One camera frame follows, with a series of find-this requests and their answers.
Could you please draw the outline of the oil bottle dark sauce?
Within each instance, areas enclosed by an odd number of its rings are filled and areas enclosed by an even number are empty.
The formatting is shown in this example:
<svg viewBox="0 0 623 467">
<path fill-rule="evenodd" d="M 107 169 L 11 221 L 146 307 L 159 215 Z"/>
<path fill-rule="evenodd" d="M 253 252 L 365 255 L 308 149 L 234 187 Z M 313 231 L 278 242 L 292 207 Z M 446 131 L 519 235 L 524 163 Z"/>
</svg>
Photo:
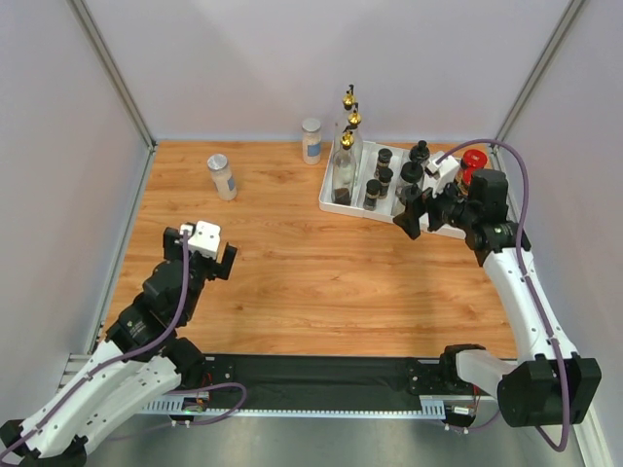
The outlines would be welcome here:
<svg viewBox="0 0 623 467">
<path fill-rule="evenodd" d="M 337 123 L 337 136 L 341 138 L 344 130 L 349 126 L 348 116 L 352 112 L 356 97 L 354 94 L 354 84 L 349 84 L 345 95 L 342 98 L 342 113 Z"/>
<path fill-rule="evenodd" d="M 351 205 L 356 159 L 352 153 L 354 137 L 347 126 L 343 131 L 339 147 L 332 156 L 332 201 L 340 205 Z"/>
</svg>

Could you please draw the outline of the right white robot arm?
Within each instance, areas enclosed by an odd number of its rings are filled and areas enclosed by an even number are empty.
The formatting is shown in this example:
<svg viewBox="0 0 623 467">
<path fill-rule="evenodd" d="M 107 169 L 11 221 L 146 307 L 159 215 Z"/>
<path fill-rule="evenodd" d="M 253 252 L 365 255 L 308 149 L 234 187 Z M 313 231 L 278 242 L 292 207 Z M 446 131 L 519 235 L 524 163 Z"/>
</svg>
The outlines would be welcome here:
<svg viewBox="0 0 623 467">
<path fill-rule="evenodd" d="M 602 372 L 596 359 L 579 355 L 562 330 L 532 263 L 531 244 L 508 217 L 507 192 L 505 174 L 492 169 L 476 170 L 466 194 L 456 183 L 439 194 L 417 186 L 403 191 L 405 209 L 394 224 L 412 239 L 421 234 L 421 217 L 432 232 L 444 226 L 464 232 L 496 289 L 517 348 L 517 362 L 510 364 L 481 345 L 449 345 L 438 379 L 452 394 L 472 384 L 495 397 L 512 427 L 579 424 Z"/>
</svg>

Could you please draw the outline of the silver lid jar blue label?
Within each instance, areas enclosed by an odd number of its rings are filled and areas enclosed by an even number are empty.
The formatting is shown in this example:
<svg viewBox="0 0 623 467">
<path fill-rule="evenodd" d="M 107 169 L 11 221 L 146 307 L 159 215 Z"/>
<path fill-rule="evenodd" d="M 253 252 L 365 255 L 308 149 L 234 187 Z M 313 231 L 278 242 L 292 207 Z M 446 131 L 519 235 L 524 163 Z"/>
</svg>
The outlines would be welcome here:
<svg viewBox="0 0 623 467">
<path fill-rule="evenodd" d="M 303 160 L 307 164 L 318 164 L 321 159 L 321 122 L 316 118 L 306 118 L 302 122 Z"/>
</svg>

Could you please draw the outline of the oil bottle dark sauce front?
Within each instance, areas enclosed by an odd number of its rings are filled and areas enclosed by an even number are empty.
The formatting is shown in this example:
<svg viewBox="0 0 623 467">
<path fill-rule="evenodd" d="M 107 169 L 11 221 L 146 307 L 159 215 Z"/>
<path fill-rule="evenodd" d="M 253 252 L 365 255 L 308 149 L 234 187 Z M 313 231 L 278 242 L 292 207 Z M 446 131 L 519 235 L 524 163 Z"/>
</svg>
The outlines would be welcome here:
<svg viewBox="0 0 623 467">
<path fill-rule="evenodd" d="M 337 123 L 337 136 L 341 138 L 344 130 L 349 126 L 348 116 L 352 112 L 356 97 L 354 94 L 354 84 L 349 84 L 345 95 L 342 98 L 342 113 Z"/>
</svg>

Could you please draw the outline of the clear oil bottle gold spout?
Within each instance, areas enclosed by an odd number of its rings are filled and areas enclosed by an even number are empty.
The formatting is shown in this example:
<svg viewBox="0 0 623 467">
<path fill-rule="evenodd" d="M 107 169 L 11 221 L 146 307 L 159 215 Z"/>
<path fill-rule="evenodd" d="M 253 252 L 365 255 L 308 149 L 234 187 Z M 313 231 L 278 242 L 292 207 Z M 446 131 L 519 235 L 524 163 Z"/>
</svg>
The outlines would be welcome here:
<svg viewBox="0 0 623 467">
<path fill-rule="evenodd" d="M 352 106 L 351 112 L 348 114 L 348 129 L 351 131 L 353 136 L 353 144 L 351 147 L 352 154 L 354 156 L 356 162 L 355 176 L 354 181 L 358 182 L 360 169 L 361 169 L 361 158 L 363 152 L 363 140 L 359 131 L 359 127 L 362 122 L 362 116 L 359 113 L 359 104 L 355 102 Z"/>
</svg>

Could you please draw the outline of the black lid glass spice jar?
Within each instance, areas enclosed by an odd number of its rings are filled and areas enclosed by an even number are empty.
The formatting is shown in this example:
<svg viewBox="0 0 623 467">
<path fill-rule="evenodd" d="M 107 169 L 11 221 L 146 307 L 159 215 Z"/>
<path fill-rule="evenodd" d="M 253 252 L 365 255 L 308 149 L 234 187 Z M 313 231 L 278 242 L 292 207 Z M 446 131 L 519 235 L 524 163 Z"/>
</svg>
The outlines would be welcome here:
<svg viewBox="0 0 623 467">
<path fill-rule="evenodd" d="M 413 164 L 425 167 L 430 158 L 430 150 L 425 140 L 420 140 L 409 152 L 409 160 Z"/>
</svg>

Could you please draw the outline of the black base mat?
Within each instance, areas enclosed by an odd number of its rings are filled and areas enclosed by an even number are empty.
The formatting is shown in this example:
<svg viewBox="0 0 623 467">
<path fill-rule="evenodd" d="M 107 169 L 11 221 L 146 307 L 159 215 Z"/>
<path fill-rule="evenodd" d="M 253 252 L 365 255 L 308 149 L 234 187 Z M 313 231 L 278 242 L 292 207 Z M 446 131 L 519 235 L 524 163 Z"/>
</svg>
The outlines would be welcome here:
<svg viewBox="0 0 623 467">
<path fill-rule="evenodd" d="M 246 387 L 246 410 L 406 412 L 425 396 L 474 394 L 470 384 L 448 379 L 438 361 L 410 357 L 220 354 L 206 366 L 205 383 Z"/>
</svg>

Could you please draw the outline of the black label spice shaker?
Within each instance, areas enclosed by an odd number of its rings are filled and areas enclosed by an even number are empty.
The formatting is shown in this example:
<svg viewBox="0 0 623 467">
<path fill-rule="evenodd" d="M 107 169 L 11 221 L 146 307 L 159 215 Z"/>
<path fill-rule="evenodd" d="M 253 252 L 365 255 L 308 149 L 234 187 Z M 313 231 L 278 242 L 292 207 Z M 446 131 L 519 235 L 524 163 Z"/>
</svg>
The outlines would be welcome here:
<svg viewBox="0 0 623 467">
<path fill-rule="evenodd" d="M 376 178 L 379 178 L 380 176 L 380 171 L 383 168 L 388 168 L 391 158 L 393 156 L 393 153 L 390 149 L 388 149 L 387 147 L 382 147 L 378 153 L 377 153 L 377 162 L 376 162 L 376 168 L 375 168 L 375 173 L 374 176 Z"/>
</svg>

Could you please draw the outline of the right aluminium corner post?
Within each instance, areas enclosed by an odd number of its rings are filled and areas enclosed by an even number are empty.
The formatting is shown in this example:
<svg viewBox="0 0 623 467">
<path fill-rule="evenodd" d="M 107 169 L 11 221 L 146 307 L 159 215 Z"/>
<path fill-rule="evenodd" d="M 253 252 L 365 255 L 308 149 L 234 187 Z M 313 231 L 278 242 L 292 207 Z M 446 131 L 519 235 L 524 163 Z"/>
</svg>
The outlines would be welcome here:
<svg viewBox="0 0 623 467">
<path fill-rule="evenodd" d="M 496 139 L 504 140 L 508 137 L 587 4 L 588 1 L 586 0 L 567 1 L 561 17 L 496 132 Z"/>
</svg>

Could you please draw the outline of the red lid sauce jar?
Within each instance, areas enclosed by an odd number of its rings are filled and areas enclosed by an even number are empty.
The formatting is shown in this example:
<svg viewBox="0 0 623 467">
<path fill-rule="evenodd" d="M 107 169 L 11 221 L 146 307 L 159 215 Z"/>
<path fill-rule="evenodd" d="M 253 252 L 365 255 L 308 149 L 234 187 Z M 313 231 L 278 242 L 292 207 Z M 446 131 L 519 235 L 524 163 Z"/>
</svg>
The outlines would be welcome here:
<svg viewBox="0 0 623 467">
<path fill-rule="evenodd" d="M 458 175 L 458 178 L 457 178 L 458 190 L 464 197 L 468 196 L 474 171 L 475 171 L 474 167 L 468 167 L 467 169 L 463 169 Z"/>
<path fill-rule="evenodd" d="M 460 165 L 463 170 L 485 168 L 487 163 L 487 154 L 478 149 L 466 150 L 460 160 Z"/>
</svg>

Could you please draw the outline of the left aluminium corner post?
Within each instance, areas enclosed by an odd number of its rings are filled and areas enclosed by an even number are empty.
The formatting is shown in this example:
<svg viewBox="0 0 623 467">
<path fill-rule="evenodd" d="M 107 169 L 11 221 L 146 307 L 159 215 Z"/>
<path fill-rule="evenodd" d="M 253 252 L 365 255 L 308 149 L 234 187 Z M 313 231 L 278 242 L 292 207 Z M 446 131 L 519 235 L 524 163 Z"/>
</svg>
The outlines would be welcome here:
<svg viewBox="0 0 623 467">
<path fill-rule="evenodd" d="M 152 152 L 157 146 L 156 139 L 153 136 L 152 131 L 147 126 L 145 119 L 143 118 L 133 96 L 131 95 L 128 85 L 122 76 L 115 58 L 106 44 L 103 34 L 95 21 L 88 3 L 84 0 L 68 0 L 67 5 L 83 29 L 83 32 L 88 42 L 91 44 L 105 75 L 111 83 L 115 93 L 121 100 L 136 131 L 140 135 L 148 150 Z"/>
</svg>

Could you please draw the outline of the white compartment tray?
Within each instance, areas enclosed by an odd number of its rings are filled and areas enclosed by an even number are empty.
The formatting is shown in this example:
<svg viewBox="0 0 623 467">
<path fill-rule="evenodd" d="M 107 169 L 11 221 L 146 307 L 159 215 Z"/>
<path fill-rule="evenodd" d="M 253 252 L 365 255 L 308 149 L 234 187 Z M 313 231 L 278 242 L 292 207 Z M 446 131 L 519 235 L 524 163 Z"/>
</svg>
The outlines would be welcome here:
<svg viewBox="0 0 623 467">
<path fill-rule="evenodd" d="M 371 141 L 364 141 L 359 179 L 358 182 L 354 181 L 351 205 L 340 205 L 334 203 L 331 196 L 332 156 L 336 152 L 336 150 L 334 150 L 334 146 L 335 144 L 332 143 L 328 163 L 318 196 L 320 209 L 330 213 L 392 224 L 392 208 L 396 200 L 396 191 L 402 188 L 398 182 L 400 170 L 405 162 L 410 161 L 409 152 L 411 148 L 405 149 Z M 378 199 L 376 209 L 374 211 L 369 211 L 363 208 L 366 182 L 374 178 L 377 153 L 382 147 L 387 147 L 393 153 L 389 164 L 389 168 L 393 171 L 393 177 L 389 185 L 387 197 L 385 199 Z M 465 237 L 465 234 L 461 230 L 449 226 L 442 227 L 437 231 L 437 234 L 458 239 L 464 239 Z"/>
</svg>

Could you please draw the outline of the small black lid jar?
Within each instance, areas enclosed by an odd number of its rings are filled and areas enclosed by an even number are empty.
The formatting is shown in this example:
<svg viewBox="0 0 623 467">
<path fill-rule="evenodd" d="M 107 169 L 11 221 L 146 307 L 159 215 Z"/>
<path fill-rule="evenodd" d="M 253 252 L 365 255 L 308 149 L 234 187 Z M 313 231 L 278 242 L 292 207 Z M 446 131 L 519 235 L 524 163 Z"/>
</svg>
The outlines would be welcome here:
<svg viewBox="0 0 623 467">
<path fill-rule="evenodd" d="M 366 182 L 363 200 L 363 208 L 365 210 L 374 211 L 376 209 L 381 187 L 381 182 L 378 179 L 373 178 Z"/>
<path fill-rule="evenodd" d="M 379 199 L 385 199 L 387 197 L 392 177 L 393 171 L 388 166 L 378 170 L 378 180 L 381 184 Z"/>
</svg>

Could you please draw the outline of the aluminium corner post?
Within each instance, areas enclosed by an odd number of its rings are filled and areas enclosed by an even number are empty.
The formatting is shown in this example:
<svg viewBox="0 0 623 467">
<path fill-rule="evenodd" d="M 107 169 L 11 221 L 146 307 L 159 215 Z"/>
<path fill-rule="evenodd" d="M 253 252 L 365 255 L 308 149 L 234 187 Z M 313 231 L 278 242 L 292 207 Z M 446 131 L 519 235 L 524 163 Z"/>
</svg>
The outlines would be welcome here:
<svg viewBox="0 0 623 467">
<path fill-rule="evenodd" d="M 103 34 L 95 21 L 88 3 L 84 0 L 68 0 L 67 5 L 83 29 L 83 32 L 88 42 L 91 44 L 105 75 L 111 83 L 115 93 L 121 100 L 136 131 L 140 135 L 148 150 L 152 152 L 157 146 L 156 139 L 153 136 L 152 131 L 147 126 L 145 119 L 143 118 L 133 96 L 131 95 L 128 85 L 122 76 L 115 58 L 106 44 Z"/>
<path fill-rule="evenodd" d="M 567 1 L 561 17 L 496 132 L 496 139 L 504 140 L 508 137 L 587 4 L 588 1 L 586 0 Z"/>
</svg>

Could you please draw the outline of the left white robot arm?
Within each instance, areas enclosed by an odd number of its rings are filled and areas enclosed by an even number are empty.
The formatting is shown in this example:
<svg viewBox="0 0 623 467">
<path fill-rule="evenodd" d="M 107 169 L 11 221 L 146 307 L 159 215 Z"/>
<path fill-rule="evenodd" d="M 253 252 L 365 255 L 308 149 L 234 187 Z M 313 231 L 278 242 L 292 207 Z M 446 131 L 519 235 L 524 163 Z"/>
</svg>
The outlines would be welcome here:
<svg viewBox="0 0 623 467">
<path fill-rule="evenodd" d="M 87 362 L 38 412 L 1 427 L 4 454 L 22 466 L 82 466 L 118 426 L 162 395 L 214 389 L 208 362 L 176 330 L 206 282 L 229 278 L 237 249 L 206 222 L 167 228 L 164 259 Z"/>
</svg>

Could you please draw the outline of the oil bottle dark sauce back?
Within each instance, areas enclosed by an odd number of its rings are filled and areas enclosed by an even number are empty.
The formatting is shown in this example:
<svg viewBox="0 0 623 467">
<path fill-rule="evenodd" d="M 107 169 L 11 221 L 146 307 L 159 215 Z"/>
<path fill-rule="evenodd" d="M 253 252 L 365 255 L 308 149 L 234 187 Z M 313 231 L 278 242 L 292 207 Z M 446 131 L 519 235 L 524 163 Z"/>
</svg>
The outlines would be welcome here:
<svg viewBox="0 0 623 467">
<path fill-rule="evenodd" d="M 343 131 L 339 147 L 332 156 L 332 201 L 340 205 L 351 205 L 356 159 L 352 153 L 354 137 L 347 126 Z"/>
</svg>

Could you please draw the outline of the aluminium front rail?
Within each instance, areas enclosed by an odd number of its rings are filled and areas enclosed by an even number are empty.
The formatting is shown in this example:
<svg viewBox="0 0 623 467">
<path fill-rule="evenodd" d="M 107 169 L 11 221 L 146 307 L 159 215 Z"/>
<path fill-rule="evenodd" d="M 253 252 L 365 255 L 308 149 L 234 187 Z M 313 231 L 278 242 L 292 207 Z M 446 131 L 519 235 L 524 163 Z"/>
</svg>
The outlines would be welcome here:
<svg viewBox="0 0 623 467">
<path fill-rule="evenodd" d="M 82 377 L 86 381 L 91 381 L 97 377 L 101 377 L 109 370 L 109 365 L 105 366 L 104 362 L 109 360 L 109 357 L 103 359 L 93 359 L 92 355 L 77 355 L 72 354 L 69 356 L 65 368 L 63 370 L 60 382 L 57 387 L 57 392 L 60 392 L 67 384 L 69 384 L 76 375 L 78 375 L 82 369 L 87 366 L 86 372 Z"/>
</svg>

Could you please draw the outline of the silver lid jar white beads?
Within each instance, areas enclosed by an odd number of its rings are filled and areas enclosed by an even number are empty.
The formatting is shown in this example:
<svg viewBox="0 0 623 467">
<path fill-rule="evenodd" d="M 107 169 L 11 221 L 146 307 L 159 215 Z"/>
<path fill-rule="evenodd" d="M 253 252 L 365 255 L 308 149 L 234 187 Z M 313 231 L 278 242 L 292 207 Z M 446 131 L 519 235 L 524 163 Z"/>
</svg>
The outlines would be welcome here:
<svg viewBox="0 0 623 467">
<path fill-rule="evenodd" d="M 214 154 L 207 160 L 207 167 L 218 196 L 226 201 L 235 199 L 238 189 L 228 158 Z"/>
</svg>

